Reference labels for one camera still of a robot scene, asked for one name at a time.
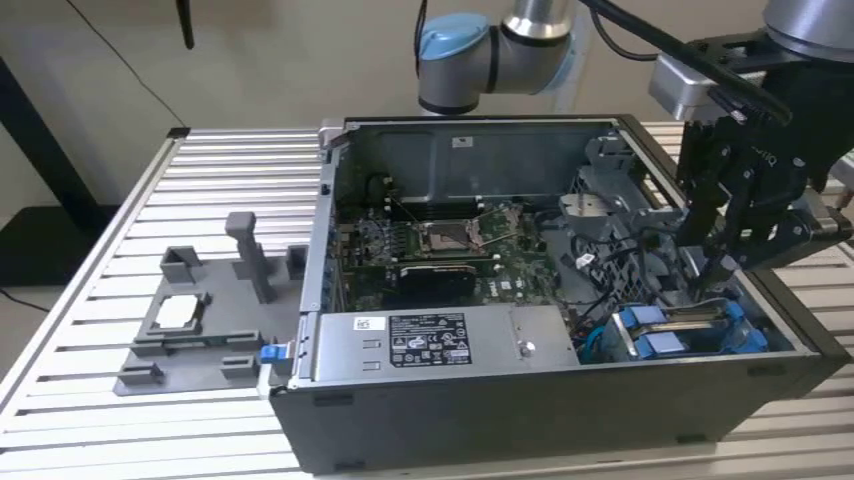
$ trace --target white label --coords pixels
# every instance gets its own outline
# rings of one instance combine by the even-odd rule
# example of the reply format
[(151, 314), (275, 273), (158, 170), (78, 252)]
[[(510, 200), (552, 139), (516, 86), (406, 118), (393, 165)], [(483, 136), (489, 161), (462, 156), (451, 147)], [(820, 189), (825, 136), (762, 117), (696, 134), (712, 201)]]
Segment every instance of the white label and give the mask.
[(354, 330), (386, 330), (386, 317), (357, 317), (353, 319)]
[(581, 270), (588, 265), (590, 265), (596, 259), (597, 259), (597, 256), (593, 253), (586, 253), (585, 255), (582, 255), (576, 259), (576, 268)]
[(451, 148), (470, 148), (475, 146), (475, 137), (453, 137)]

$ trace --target silver metal part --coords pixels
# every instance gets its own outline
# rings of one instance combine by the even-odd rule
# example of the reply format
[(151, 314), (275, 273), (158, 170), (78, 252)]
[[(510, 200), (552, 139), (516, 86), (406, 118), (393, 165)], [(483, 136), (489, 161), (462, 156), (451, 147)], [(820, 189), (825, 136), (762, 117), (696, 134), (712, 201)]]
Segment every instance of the silver metal part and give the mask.
[[(678, 156), (682, 125), (646, 126)], [(267, 390), (122, 398), (113, 386), (161, 282), (163, 245), (190, 242), (203, 259), (238, 258), (222, 226), (227, 212), (247, 209), (259, 215), (259, 241), (269, 254), (282, 254), (294, 237), (307, 236), (314, 199), (298, 192), (303, 182), (317, 182), (315, 141), (317, 130), (306, 129), (194, 130), (193, 148), (181, 153), (182, 142), (167, 142), (0, 384), (2, 477), (311, 480), (259, 396)], [(281, 147), (271, 149), (274, 143)], [(854, 353), (852, 248), (833, 247), (777, 275)], [(58, 377), (81, 374), (78, 379)], [(854, 365), (848, 365), (806, 398), (762, 407), (718, 444), (462, 463), (382, 475), (411, 480), (841, 480), (853, 471)], [(351, 473), (349, 478), (377, 475)]]
[(593, 193), (568, 193), (561, 197), (561, 205), (573, 217), (605, 217), (613, 211), (609, 203)]
[[(446, 366), (397, 368), (390, 362), (389, 329), (393, 316), (463, 314), (469, 348), (473, 361), (454, 366), (449, 374)], [(357, 317), (383, 319), (383, 328), (354, 329)], [(425, 339), (423, 351), (430, 353)], [(335, 313), (322, 317), (318, 330), (310, 379), (293, 378), (289, 388), (319, 387), (337, 384), (362, 384), (397, 381), (422, 381), (430, 378), (475, 377), (522, 372), (565, 369), (578, 365), (573, 342), (556, 306), (518, 307), (512, 304), (445, 309), (411, 309), (370, 313)], [(377, 340), (378, 348), (365, 348), (365, 342)], [(537, 345), (537, 355), (521, 354), (520, 346), (526, 342)], [(365, 370), (365, 363), (377, 368)]]
[(568, 0), (517, 0), (505, 26), (520, 36), (554, 40), (570, 33)]
[(809, 57), (854, 62), (852, 0), (772, 0), (765, 7), (772, 39)]
[(842, 157), (830, 167), (830, 175), (849, 190), (854, 190), (854, 152)]
[[(749, 82), (760, 85), (766, 72), (742, 75)], [(681, 121), (716, 120), (726, 115), (724, 109), (709, 98), (709, 89), (716, 82), (669, 55), (660, 55), (650, 81), (650, 95), (665, 110)]]

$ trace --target blue latch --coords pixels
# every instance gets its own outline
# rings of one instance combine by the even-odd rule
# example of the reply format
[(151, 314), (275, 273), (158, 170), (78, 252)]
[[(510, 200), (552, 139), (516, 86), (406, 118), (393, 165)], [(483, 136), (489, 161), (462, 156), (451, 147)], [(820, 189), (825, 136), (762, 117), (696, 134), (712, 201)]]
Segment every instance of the blue latch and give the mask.
[(290, 359), (290, 344), (265, 345), (261, 351), (262, 363), (279, 363), (286, 362)]

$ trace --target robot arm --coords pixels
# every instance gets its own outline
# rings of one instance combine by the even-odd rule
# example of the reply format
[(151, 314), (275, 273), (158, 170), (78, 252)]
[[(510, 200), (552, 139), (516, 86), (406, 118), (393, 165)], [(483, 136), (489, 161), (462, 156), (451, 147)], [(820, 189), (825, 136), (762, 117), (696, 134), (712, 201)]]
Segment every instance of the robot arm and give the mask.
[[(678, 241), (702, 245), (710, 260), (697, 288), (721, 275), (726, 257), (745, 269), (780, 267), (850, 238), (850, 222), (818, 193), (854, 146), (845, 117), (854, 107), (854, 2), (772, 0), (765, 29), (689, 44), (609, 0), (580, 2), (662, 51), (650, 93), (688, 122)], [(560, 83), (572, 64), (566, 8), (566, 1), (521, 0), (499, 27), (483, 18), (454, 23), (455, 16), (429, 22), (422, 107), (462, 114), (482, 93), (536, 93)]]

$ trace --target white wall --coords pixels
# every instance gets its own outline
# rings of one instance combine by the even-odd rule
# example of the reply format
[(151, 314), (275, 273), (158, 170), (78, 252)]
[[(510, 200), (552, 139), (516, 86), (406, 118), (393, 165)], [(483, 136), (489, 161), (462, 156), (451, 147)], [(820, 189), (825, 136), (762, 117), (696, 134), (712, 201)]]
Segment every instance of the white wall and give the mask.
[[(325, 117), (418, 114), (411, 38), (418, 0), (197, 0), (197, 48), (185, 50), (173, 0), (75, 0), (185, 122), (194, 127), (299, 127)], [(510, 0), (433, 0), (430, 16)], [(696, 38), (760, 25), (764, 0), (624, 0)], [(612, 28), (628, 47), (638, 42)], [(177, 122), (64, 0), (0, 2), (0, 55), (103, 202), (121, 202)], [(596, 39), (580, 112), (662, 118), (649, 65)], [(549, 113), (552, 96), (485, 96), (479, 113)], [(0, 132), (0, 216), (51, 200)]]

